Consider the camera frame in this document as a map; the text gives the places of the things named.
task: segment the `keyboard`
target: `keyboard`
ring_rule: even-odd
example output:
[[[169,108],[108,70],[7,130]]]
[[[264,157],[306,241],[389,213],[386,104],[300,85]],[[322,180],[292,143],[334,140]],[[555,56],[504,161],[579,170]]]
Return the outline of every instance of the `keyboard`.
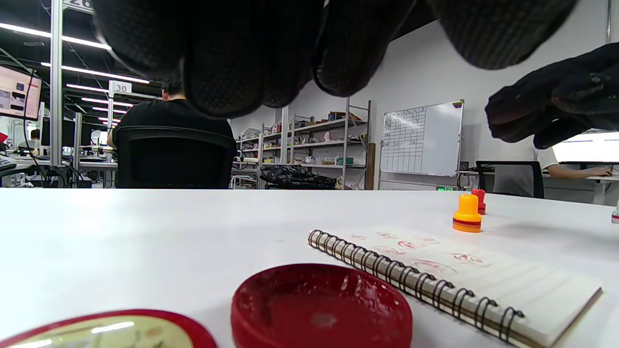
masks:
[[[9,170],[17,167],[15,163],[12,163],[5,159],[0,159],[0,171],[1,170]]]

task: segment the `white shirt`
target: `white shirt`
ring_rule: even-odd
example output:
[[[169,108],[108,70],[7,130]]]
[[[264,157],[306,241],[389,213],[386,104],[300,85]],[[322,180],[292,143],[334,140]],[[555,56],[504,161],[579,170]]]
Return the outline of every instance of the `white shirt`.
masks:
[[[500,159],[505,161],[538,161],[542,170],[559,164],[556,161],[552,147],[545,150],[535,148],[533,136],[515,144],[503,144]],[[528,197],[533,196],[533,172],[531,167],[496,166],[495,184],[492,191]]]

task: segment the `red lid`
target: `red lid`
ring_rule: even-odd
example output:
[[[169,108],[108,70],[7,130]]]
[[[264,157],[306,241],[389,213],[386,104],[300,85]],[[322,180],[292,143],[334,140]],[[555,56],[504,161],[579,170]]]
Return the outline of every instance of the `red lid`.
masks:
[[[159,310],[110,311],[63,320],[5,339],[0,348],[21,344],[46,348],[217,348],[198,322]]]
[[[236,290],[237,348],[409,348],[413,317],[393,286],[329,264],[262,271]]]

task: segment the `sign with number 30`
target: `sign with number 30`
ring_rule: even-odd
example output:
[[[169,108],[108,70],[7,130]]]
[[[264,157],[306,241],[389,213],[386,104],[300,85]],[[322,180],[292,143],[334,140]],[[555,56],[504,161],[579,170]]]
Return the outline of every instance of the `sign with number 30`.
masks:
[[[63,0],[63,5],[65,8],[86,12],[88,14],[95,13],[92,9],[92,0]]]

